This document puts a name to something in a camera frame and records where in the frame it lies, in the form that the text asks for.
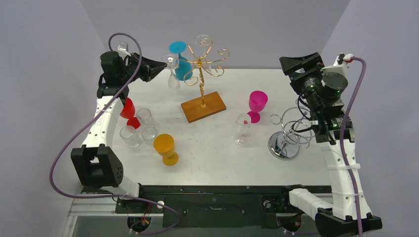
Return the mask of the gold wire glass rack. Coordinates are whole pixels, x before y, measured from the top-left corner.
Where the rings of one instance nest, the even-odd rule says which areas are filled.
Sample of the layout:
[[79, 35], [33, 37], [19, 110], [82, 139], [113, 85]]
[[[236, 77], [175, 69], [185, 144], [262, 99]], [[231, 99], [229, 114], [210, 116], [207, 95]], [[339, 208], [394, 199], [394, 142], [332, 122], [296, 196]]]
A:
[[188, 123], [192, 123], [226, 110], [226, 105], [224, 104], [217, 91], [205, 94], [204, 73], [207, 73], [212, 77], [222, 76], [225, 72], [225, 69], [221, 66], [216, 67], [214, 69], [214, 73], [206, 69], [206, 66], [228, 59], [230, 56], [230, 52], [228, 49], [225, 48], [220, 49], [218, 50], [218, 55], [221, 55], [222, 58], [218, 60], [209, 61], [207, 59], [207, 56], [206, 58], [199, 59], [199, 56], [194, 53], [192, 47], [189, 44], [187, 44], [186, 49], [189, 49], [193, 56], [192, 60], [188, 60], [188, 63], [191, 64], [193, 75], [189, 80], [185, 80], [183, 82], [188, 86], [194, 86], [198, 84], [201, 94], [200, 97], [186, 101], [181, 104], [181, 108], [185, 114]]

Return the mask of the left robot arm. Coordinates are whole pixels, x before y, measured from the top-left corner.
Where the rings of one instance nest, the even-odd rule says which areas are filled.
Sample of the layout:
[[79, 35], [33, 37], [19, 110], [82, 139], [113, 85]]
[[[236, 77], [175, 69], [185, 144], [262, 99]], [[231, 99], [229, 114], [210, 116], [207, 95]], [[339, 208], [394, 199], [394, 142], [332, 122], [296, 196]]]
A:
[[124, 175], [121, 161], [111, 149], [116, 124], [128, 98], [128, 81], [150, 82], [167, 64], [141, 57], [137, 53], [122, 58], [116, 51], [100, 56], [103, 74], [99, 79], [96, 120], [79, 148], [71, 151], [71, 160], [84, 187], [100, 188], [128, 199], [134, 212], [147, 207], [147, 198], [139, 193], [140, 184]]

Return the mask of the yellow plastic wine glass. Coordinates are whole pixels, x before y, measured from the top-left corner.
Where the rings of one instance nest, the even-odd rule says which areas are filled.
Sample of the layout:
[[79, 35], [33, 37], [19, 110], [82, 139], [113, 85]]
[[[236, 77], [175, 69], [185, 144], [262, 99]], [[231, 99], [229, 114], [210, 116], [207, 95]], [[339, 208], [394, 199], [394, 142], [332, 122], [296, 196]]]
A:
[[154, 140], [153, 146], [162, 157], [162, 161], [166, 166], [173, 166], [178, 163], [179, 156], [175, 151], [175, 142], [171, 135], [158, 135]]

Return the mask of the red plastic wine glass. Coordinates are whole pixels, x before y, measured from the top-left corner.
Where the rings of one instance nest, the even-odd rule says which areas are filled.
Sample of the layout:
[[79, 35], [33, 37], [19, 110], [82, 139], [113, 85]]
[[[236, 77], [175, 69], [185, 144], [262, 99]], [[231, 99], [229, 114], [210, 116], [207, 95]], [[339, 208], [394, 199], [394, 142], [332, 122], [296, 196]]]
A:
[[120, 116], [124, 119], [127, 119], [127, 126], [132, 126], [134, 129], [138, 129], [141, 126], [140, 121], [135, 116], [135, 106], [130, 98], [126, 99], [126, 103], [120, 113]]

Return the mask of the blue plastic wine glass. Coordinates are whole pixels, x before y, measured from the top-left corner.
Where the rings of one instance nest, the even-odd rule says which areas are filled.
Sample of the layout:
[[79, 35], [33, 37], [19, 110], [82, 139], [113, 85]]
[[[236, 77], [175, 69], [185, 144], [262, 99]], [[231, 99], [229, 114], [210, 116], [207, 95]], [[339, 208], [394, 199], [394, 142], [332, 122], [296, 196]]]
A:
[[193, 75], [191, 64], [188, 63], [188, 59], [181, 55], [186, 50], [186, 47], [187, 44], [183, 41], [175, 41], [169, 46], [169, 51], [177, 55], [179, 59], [179, 66], [175, 69], [175, 75], [181, 81], [189, 80]]

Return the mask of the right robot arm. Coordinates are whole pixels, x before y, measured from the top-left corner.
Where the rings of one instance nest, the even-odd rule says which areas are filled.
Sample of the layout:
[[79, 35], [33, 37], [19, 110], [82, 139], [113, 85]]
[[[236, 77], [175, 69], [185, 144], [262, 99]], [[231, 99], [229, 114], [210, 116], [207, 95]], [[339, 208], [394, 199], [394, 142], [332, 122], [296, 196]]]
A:
[[309, 110], [309, 131], [325, 158], [333, 198], [328, 203], [306, 188], [291, 188], [279, 196], [279, 206], [285, 211], [296, 207], [309, 215], [323, 237], [360, 237], [382, 229], [381, 218], [372, 213], [362, 190], [349, 118], [366, 62], [341, 53], [331, 66], [325, 66], [317, 52], [279, 61], [298, 101]]

